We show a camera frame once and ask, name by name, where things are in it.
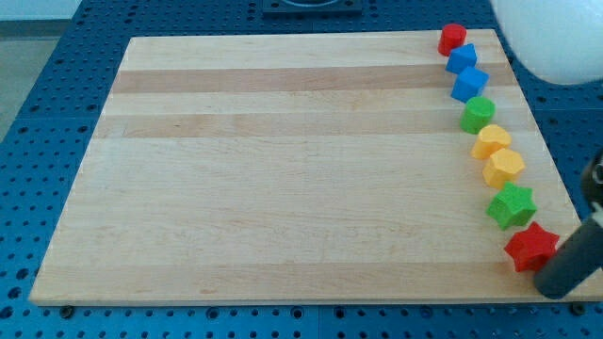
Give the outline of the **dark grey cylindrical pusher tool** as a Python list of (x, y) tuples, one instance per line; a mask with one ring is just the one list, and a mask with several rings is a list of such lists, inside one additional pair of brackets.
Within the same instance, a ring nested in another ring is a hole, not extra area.
[(590, 215), (534, 275), (536, 289), (561, 299), (602, 267), (602, 216)]

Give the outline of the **black tool holder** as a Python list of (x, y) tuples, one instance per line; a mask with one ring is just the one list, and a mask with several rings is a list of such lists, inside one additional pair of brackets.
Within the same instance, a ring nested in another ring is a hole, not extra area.
[(595, 204), (602, 205), (602, 150), (588, 162), (580, 176), (580, 188), (588, 206), (594, 210)]

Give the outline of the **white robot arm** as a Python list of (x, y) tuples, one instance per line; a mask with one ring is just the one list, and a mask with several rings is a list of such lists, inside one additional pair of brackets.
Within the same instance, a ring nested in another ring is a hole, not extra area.
[[(499, 27), (519, 62), (557, 85), (602, 79), (602, 0), (492, 0)], [(533, 278), (549, 299), (562, 299), (602, 267), (602, 152), (580, 187), (593, 213)]]

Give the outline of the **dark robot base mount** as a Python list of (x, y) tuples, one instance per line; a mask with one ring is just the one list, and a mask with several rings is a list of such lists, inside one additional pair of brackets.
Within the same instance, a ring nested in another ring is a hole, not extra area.
[(362, 0), (261, 0), (265, 16), (288, 14), (360, 14)]

